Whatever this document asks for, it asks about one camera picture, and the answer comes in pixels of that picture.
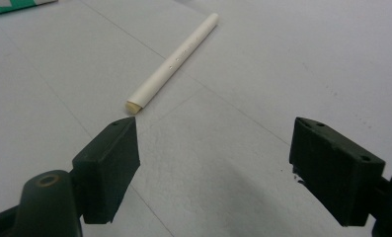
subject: green object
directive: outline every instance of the green object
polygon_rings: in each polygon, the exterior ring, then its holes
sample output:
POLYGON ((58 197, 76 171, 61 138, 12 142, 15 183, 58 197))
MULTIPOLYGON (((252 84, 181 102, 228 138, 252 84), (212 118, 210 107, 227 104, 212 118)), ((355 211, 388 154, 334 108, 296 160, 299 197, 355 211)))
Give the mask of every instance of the green object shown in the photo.
POLYGON ((0 0, 0 14, 57 0, 0 0))

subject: gray table surface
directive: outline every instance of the gray table surface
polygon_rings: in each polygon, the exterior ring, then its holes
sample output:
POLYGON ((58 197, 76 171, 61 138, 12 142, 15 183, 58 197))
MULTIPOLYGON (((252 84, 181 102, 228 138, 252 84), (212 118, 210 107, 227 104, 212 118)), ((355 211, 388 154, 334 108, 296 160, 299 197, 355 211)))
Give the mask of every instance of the gray table surface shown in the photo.
POLYGON ((72 158, 210 14, 217 28, 137 115, 141 167, 85 236, 370 236, 288 164, 324 122, 392 175, 392 1, 60 0, 0 15, 0 211, 72 158))

